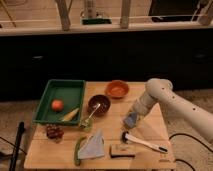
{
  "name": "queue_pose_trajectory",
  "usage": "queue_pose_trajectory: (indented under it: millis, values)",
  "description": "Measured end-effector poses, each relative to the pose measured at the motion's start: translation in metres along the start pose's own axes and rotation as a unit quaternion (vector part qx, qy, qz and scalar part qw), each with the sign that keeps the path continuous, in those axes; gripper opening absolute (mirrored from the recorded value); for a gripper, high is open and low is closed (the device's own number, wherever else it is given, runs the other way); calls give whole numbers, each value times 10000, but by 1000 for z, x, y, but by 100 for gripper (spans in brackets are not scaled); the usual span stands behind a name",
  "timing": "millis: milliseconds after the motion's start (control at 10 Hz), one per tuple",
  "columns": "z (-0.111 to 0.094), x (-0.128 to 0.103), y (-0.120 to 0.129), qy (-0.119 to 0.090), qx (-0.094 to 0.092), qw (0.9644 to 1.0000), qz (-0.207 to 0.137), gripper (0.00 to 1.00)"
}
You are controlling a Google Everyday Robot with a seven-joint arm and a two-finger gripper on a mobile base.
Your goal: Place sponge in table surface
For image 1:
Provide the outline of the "beige wrapped gripper body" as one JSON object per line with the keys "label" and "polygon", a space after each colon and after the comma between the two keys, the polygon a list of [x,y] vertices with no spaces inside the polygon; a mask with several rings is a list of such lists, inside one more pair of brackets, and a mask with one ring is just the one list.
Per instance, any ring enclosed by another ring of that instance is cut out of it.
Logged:
{"label": "beige wrapped gripper body", "polygon": [[153,98],[147,92],[144,92],[139,98],[137,98],[133,105],[131,106],[129,113],[134,113],[136,115],[137,121],[142,120],[146,115],[148,115],[157,103],[157,100]]}

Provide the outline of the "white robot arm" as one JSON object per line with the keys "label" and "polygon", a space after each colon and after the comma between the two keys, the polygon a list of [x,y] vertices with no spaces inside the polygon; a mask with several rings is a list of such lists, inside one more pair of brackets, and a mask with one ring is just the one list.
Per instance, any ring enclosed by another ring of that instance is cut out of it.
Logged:
{"label": "white robot arm", "polygon": [[149,79],[144,93],[134,101],[131,110],[145,117],[156,103],[177,111],[206,141],[213,144],[213,114],[174,93],[170,80]]}

